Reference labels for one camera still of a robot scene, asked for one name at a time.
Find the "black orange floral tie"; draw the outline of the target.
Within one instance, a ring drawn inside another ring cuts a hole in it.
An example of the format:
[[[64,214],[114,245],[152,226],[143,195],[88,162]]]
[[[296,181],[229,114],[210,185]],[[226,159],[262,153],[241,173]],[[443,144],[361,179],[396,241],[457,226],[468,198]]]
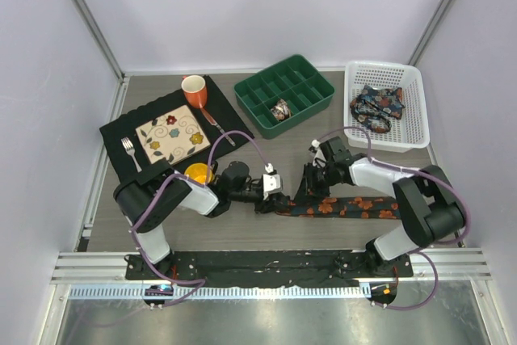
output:
[[[324,200],[287,200],[275,213],[285,217],[400,220],[398,203],[391,197],[328,197]]]

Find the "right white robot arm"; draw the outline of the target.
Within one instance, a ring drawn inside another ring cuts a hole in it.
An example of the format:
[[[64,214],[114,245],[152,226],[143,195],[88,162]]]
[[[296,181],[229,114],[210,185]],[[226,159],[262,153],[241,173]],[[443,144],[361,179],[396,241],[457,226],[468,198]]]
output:
[[[361,271],[383,276],[402,256],[469,230],[469,211],[438,166],[410,169],[352,154],[339,137],[314,140],[309,150],[313,160],[304,166],[296,204],[328,205],[330,189],[347,184],[382,192],[397,205],[401,224],[367,243]]]

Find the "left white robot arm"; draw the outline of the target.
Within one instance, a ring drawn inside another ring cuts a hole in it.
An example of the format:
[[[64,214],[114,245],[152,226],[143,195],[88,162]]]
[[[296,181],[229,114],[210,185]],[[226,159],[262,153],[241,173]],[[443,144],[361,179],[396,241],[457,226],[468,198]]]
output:
[[[166,240],[164,220],[176,209],[215,218],[233,202],[252,204],[256,213],[275,212],[288,203],[280,175],[266,166],[262,177],[250,177],[244,162],[231,162],[220,174],[218,164],[197,163],[181,174],[163,159],[126,179],[113,198],[130,224],[138,254],[127,257],[129,280],[171,278],[177,259]]]

